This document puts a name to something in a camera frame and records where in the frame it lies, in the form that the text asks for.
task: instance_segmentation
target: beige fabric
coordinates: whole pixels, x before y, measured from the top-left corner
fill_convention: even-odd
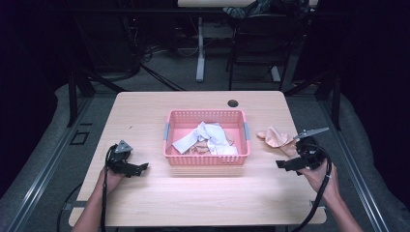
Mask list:
[[[229,145],[232,146],[232,144],[235,142],[233,135],[225,131],[225,137]],[[203,141],[197,141],[184,153],[184,155],[212,155],[209,151],[207,142],[207,139]]]
[[[298,140],[293,139],[289,133],[281,133],[275,127],[270,126],[266,131],[258,132],[257,136],[265,139],[269,146],[280,148],[291,159],[299,156],[295,146]]]

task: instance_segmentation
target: desk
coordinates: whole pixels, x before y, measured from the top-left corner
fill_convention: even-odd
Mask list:
[[[224,8],[246,7],[255,0],[178,0],[178,7],[182,8]],[[317,5],[318,0],[310,0],[311,7]],[[198,19],[198,65],[196,68],[196,81],[204,80],[205,53],[202,17]]]
[[[171,109],[245,111],[250,155],[241,166],[171,166],[162,139]],[[316,193],[304,177],[279,169],[279,149],[256,137],[274,125],[296,134],[282,92],[125,92],[117,96],[77,201],[86,201],[104,164],[106,151],[121,139],[133,146],[129,163],[149,162],[141,177],[125,178],[107,200],[107,226],[223,226],[299,224]],[[70,225],[82,212],[74,208]],[[318,209],[311,223],[323,223]]]

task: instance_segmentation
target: table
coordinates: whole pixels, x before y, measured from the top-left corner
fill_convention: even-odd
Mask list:
[[[254,0],[178,0],[181,8],[224,8],[224,7],[246,7]],[[311,7],[317,5],[318,0],[310,0]],[[198,18],[198,65],[196,67],[196,81],[204,80],[205,53],[202,17]]]
[[[227,102],[236,100],[231,108]],[[162,154],[171,109],[241,109],[250,134],[250,155],[239,166],[171,166]],[[316,193],[295,172],[279,169],[279,149],[256,137],[274,125],[297,134],[282,92],[125,92],[117,96],[77,197],[86,201],[104,164],[106,151],[121,139],[132,147],[129,163],[149,162],[141,177],[125,178],[108,195],[107,226],[223,226],[299,224]],[[74,207],[70,225],[83,208]],[[323,223],[319,208],[311,223]]]

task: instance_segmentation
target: plastic basket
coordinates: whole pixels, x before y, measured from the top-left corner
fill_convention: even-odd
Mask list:
[[[198,124],[219,123],[234,137],[238,155],[181,155],[172,146]],[[163,136],[163,154],[171,165],[242,165],[250,152],[249,130],[242,110],[191,109],[171,110]]]

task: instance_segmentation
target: black grommet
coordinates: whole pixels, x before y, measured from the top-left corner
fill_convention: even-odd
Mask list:
[[[239,105],[239,103],[236,100],[229,100],[228,105],[231,106],[231,107],[236,107],[236,106]]]

